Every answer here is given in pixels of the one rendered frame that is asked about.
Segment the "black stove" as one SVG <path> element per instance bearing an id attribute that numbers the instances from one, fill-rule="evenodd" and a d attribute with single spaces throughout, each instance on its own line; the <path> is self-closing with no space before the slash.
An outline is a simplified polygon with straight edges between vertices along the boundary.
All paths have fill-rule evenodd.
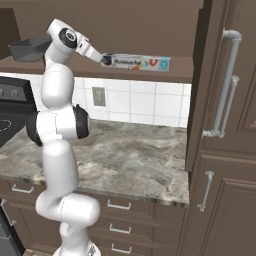
<path id="1" fill-rule="evenodd" d="M 0 148 L 37 112 L 29 80 L 0 76 Z"/>

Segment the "dark grey tupperware container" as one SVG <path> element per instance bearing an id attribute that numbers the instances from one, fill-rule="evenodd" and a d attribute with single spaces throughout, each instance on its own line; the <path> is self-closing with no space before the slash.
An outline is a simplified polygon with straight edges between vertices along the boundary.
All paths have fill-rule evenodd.
<path id="1" fill-rule="evenodd" d="M 38 62 L 50 44 L 50 39 L 34 37 L 9 44 L 8 47 L 16 62 Z"/>

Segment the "brown narrow drawer front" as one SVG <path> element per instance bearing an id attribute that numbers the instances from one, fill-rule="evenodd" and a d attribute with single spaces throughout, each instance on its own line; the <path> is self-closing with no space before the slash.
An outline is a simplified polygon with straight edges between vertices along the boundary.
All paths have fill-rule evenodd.
<path id="1" fill-rule="evenodd" d="M 34 191 L 31 194 L 24 194 L 20 192 L 13 192 L 11 190 L 13 184 L 16 184 L 19 189 L 29 190 L 31 186 L 34 187 Z M 7 181 L 0 179 L 0 194 L 4 196 L 13 196 L 16 198 L 25 198 L 25 199 L 32 199 L 36 200 L 37 197 L 46 189 L 45 186 L 42 185 L 35 185 L 30 183 L 23 183 L 23 182 L 16 182 L 16 181 Z"/>

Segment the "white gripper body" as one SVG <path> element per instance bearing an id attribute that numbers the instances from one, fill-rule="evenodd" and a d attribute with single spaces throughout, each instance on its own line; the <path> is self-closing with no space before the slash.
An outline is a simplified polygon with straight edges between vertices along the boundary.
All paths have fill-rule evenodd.
<path id="1" fill-rule="evenodd" d="M 76 52 L 83 57 L 87 57 L 97 63 L 102 61 L 103 55 L 99 53 L 90 43 L 81 42 L 76 48 Z"/>

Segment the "grey wall power outlet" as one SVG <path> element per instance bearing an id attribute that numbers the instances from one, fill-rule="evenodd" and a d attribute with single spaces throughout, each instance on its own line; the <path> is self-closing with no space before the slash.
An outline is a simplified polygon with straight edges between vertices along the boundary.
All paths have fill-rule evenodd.
<path id="1" fill-rule="evenodd" d="M 106 106 L 105 89 L 103 87 L 93 87 L 92 94 L 95 106 Z"/>

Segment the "brown tall cabinet lower door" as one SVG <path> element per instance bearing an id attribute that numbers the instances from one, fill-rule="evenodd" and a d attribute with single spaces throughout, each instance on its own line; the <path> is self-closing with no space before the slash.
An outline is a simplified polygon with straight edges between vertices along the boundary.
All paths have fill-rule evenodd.
<path id="1" fill-rule="evenodd" d="M 206 171 L 214 176 L 206 208 Z M 256 160 L 198 155 L 178 256 L 256 256 Z"/>

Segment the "brown tall cabinet door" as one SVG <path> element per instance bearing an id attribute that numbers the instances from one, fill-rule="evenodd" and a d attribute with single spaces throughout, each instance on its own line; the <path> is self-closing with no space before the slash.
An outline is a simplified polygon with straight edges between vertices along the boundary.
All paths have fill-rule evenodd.
<path id="1" fill-rule="evenodd" d="M 241 33 L 233 74 L 240 78 L 234 94 L 225 136 L 205 137 L 204 146 L 211 150 L 256 154 L 256 0 L 230 0 L 224 30 Z M 215 75 L 216 100 L 212 101 L 207 127 L 211 129 L 222 89 L 232 41 L 223 38 Z"/>
<path id="2" fill-rule="evenodd" d="M 214 176 L 206 208 L 206 171 Z M 178 256 L 256 256 L 256 160 L 198 155 Z"/>

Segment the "aluminum foil box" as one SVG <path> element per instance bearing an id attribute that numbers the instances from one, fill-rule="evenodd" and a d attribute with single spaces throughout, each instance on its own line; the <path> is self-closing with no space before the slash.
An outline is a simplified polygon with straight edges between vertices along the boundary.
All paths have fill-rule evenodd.
<path id="1" fill-rule="evenodd" d="M 168 72 L 172 58 L 165 56 L 147 56 L 147 55 L 131 55 L 131 54 L 110 54 L 112 56 L 112 64 L 107 66 L 101 62 L 102 67 L 128 69 L 137 71 L 150 72 Z"/>

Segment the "brown open cabinet door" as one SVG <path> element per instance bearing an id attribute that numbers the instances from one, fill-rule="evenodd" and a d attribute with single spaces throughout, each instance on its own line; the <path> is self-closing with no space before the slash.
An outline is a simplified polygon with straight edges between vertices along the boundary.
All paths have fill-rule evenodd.
<path id="1" fill-rule="evenodd" d="M 190 112 L 187 125 L 185 170 L 191 172 L 200 144 L 208 91 L 216 66 L 225 15 L 230 0 L 204 0 L 199 10 L 194 43 L 194 73 L 191 86 Z"/>

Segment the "brown wall cabinet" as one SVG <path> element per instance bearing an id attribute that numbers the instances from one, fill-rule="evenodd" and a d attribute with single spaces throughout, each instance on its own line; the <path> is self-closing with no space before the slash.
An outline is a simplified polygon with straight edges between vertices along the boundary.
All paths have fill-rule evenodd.
<path id="1" fill-rule="evenodd" d="M 169 56 L 168 72 L 103 68 L 77 54 L 78 77 L 190 83 L 199 10 L 204 0 L 0 0 L 2 32 L 17 39 L 46 35 L 55 18 L 92 41 L 101 53 Z"/>

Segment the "brown tall cabinet upper door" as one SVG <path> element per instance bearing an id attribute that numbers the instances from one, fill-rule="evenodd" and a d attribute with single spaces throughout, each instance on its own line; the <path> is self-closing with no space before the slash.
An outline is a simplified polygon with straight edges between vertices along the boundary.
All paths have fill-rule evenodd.
<path id="1" fill-rule="evenodd" d="M 211 150 L 256 154 L 256 0 L 230 0 L 224 30 L 241 33 L 233 74 L 240 78 L 234 94 L 225 136 L 205 137 L 204 146 Z M 232 41 L 223 38 L 215 75 L 216 100 L 212 101 L 207 127 L 211 129 L 222 89 Z"/>

